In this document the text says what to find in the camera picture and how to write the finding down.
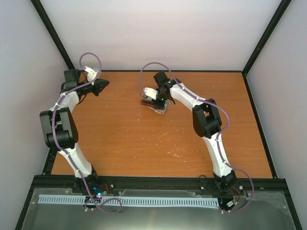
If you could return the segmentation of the flag newsprint glasses case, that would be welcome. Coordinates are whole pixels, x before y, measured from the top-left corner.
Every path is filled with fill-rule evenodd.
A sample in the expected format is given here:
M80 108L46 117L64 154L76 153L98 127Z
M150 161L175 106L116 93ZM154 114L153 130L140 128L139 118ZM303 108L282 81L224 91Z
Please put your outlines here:
M165 114L168 106L170 105L170 102L168 100L166 101L154 100L149 97L142 98L140 103L141 105L144 105L159 114Z

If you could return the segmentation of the brown tinted sunglasses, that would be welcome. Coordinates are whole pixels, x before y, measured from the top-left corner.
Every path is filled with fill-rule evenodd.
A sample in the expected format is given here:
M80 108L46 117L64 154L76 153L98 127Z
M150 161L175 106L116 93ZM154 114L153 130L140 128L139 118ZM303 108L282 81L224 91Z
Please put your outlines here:
M166 112L165 104L164 105L156 104L154 101L147 99L141 99L140 104L148 107L149 109L159 114L164 114Z

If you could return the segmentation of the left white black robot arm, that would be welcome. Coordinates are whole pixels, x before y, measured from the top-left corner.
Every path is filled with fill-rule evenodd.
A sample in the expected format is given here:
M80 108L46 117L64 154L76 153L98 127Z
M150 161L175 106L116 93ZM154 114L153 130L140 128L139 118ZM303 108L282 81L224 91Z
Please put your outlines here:
M98 96L109 84L100 79L101 70L85 67L83 70L64 71L65 82L55 105L39 115L46 145L61 154L74 171L76 178L82 179L83 187L89 193L100 187L93 165L85 158L79 147L79 135L72 117L75 106L87 95Z

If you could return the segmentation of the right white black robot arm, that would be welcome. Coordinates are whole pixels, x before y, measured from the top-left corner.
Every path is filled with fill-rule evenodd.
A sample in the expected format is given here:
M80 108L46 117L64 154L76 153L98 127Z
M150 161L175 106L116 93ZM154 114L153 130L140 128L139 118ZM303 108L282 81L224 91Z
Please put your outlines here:
M205 99L189 90L180 80L169 79L164 72L154 75L156 89L144 88L143 95L150 107L162 112L166 101L176 100L192 112L195 133L203 139L213 163L214 186L218 193L226 193L236 181L222 142L222 119L214 99Z

